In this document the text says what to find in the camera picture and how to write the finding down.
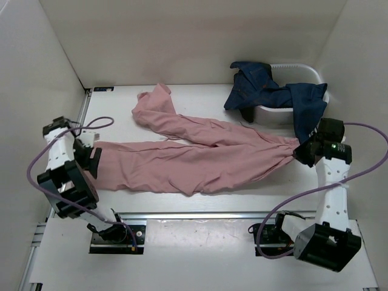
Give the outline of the pink trousers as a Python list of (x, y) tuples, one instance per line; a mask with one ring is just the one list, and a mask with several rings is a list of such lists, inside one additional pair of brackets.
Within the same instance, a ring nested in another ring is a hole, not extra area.
[(177, 114), (170, 89), (140, 93), (134, 121), (163, 141), (105, 142), (98, 190), (213, 194), (259, 181), (290, 163), (298, 140), (216, 119)]

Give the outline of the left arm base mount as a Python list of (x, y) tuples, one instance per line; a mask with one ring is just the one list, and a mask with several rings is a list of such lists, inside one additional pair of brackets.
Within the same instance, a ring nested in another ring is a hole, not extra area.
[(89, 253), (94, 255), (143, 255), (145, 249), (147, 223), (143, 221), (124, 221), (132, 230), (133, 236), (128, 230), (124, 230), (118, 239), (106, 240), (97, 233), (92, 234)]

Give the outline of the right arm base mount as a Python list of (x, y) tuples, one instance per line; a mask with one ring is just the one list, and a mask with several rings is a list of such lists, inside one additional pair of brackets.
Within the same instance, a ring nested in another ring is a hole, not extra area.
[(286, 215), (283, 222), (265, 224), (261, 234), (258, 230), (262, 223), (251, 226), (249, 233), (254, 235), (256, 256), (287, 256), (298, 258), (299, 251), (303, 247), (302, 233), (314, 225), (312, 219), (302, 219), (296, 216)]

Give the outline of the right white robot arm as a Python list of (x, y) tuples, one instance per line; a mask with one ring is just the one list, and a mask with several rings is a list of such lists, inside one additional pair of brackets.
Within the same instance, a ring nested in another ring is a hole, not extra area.
[(297, 260), (340, 272), (358, 253), (361, 238), (352, 233), (347, 212), (347, 178), (352, 149), (343, 143), (344, 123), (323, 118), (316, 131), (293, 152), (300, 163), (313, 167), (318, 177), (319, 203), (315, 219), (292, 212), (277, 214), (272, 235), (293, 242)]

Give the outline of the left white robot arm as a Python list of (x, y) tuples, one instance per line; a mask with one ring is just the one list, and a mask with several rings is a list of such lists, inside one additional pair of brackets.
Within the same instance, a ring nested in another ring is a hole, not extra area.
[(102, 154), (102, 149), (94, 146), (97, 135), (63, 116), (43, 127), (42, 135), (49, 146), (48, 163), (36, 181), (55, 213), (60, 218), (86, 221), (87, 228), (104, 241), (125, 241), (127, 227), (113, 209), (99, 206), (92, 184)]

